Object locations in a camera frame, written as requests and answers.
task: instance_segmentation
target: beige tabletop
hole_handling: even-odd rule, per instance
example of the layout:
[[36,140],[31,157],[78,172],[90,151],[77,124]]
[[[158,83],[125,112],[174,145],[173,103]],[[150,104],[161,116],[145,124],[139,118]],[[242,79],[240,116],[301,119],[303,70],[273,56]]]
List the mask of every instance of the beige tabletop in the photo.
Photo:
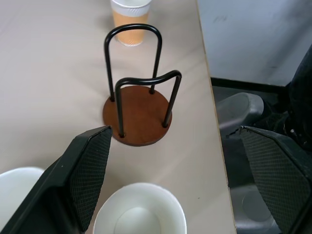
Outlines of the beige tabletop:
[[[103,125],[109,96],[103,40],[108,0],[0,0],[0,173],[47,168],[78,134]],[[163,36],[158,75],[183,77],[165,137],[130,147],[112,140],[96,212],[124,185],[146,181],[180,201],[189,234],[234,234],[214,99],[195,0],[154,0],[149,23]],[[156,37],[111,42],[113,79],[150,78]],[[170,97],[174,80],[156,86]],[[88,233],[92,233],[91,224]]]

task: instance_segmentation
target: white paper cup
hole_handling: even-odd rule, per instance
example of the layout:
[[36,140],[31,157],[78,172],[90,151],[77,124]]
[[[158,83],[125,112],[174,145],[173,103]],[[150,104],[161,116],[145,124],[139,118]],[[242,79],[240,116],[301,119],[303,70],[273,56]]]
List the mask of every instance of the white paper cup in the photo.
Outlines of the white paper cup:
[[115,192],[95,220],[94,234],[186,234],[176,197],[157,185],[135,183]]
[[38,167],[21,167],[0,175],[0,232],[43,172]]
[[[147,23],[152,0],[111,0],[115,27],[129,23]],[[117,34],[118,40],[126,46],[143,42],[144,30],[130,30]]]

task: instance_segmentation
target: disposable cup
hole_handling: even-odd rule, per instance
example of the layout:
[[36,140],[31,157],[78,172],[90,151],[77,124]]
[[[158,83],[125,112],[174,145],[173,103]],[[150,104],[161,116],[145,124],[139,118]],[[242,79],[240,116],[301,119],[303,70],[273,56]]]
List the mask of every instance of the disposable cup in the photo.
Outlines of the disposable cup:
[[94,234],[186,234],[186,219],[176,197],[150,183],[127,185],[100,209]]
[[0,232],[43,172],[37,167],[21,167],[0,175]]
[[[129,23],[147,23],[152,0],[111,0],[115,27]],[[126,46],[143,42],[144,30],[129,30],[117,34],[117,39]]]

